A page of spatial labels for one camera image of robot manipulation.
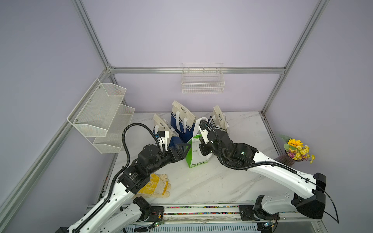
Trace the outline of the green white takeout bag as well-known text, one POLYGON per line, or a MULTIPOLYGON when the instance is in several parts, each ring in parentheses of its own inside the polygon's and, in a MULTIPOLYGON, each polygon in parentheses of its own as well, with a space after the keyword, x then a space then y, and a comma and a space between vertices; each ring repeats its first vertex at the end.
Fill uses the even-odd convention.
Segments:
POLYGON ((211 158, 211 156, 204 157, 199 154, 199 139, 203 139, 199 128, 199 123, 201 122, 201 120, 207 121, 208 119, 206 117, 201 117, 196 120, 193 130, 193 137, 188 142, 189 144, 191 144, 191 160, 187 161, 189 168, 205 164, 211 158))

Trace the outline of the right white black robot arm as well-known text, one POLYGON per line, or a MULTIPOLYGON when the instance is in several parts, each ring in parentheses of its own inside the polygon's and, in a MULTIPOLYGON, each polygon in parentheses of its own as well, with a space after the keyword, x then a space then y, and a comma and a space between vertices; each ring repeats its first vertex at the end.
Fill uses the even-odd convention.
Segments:
POLYGON ((311 219, 322 219, 326 214, 326 177, 294 170, 245 144, 234 143, 228 133, 214 128, 206 120, 199 123, 201 130, 200 151, 213 154, 221 165, 231 170, 251 171, 263 175, 289 189, 276 197, 259 195, 249 211, 250 220, 277 220, 281 212, 297 211, 311 219))

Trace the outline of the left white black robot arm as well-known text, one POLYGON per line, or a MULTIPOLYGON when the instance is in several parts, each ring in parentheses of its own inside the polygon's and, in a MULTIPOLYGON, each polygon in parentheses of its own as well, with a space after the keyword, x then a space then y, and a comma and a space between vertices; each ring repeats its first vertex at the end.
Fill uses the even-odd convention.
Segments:
POLYGON ((168 164, 184 160, 191 149, 188 143, 176 143, 166 148, 161 138, 142 123, 128 125, 122 133, 122 144, 129 153, 125 136, 134 126, 145 128, 155 144, 146 145, 133 162, 127 162, 113 178, 109 191, 85 216, 70 227, 60 227, 59 233, 117 233, 138 220, 147 220, 151 205, 143 198, 134 196, 151 180, 151 174, 168 164))

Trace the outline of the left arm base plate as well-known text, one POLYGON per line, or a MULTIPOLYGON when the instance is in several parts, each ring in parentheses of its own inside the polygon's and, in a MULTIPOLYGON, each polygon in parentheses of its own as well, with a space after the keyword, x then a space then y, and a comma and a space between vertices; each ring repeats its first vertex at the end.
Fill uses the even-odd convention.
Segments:
POLYGON ((152 206, 148 212, 142 214, 137 222, 154 222, 158 219, 159 215, 164 215, 164 206, 152 206))

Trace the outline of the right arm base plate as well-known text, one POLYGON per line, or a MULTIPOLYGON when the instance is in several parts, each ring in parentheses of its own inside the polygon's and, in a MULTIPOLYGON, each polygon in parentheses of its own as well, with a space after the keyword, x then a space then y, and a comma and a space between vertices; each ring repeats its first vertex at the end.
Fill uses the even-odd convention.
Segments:
POLYGON ((262 208, 261 204, 239 205, 239 213, 243 221, 279 220, 278 214, 269 214, 262 208))

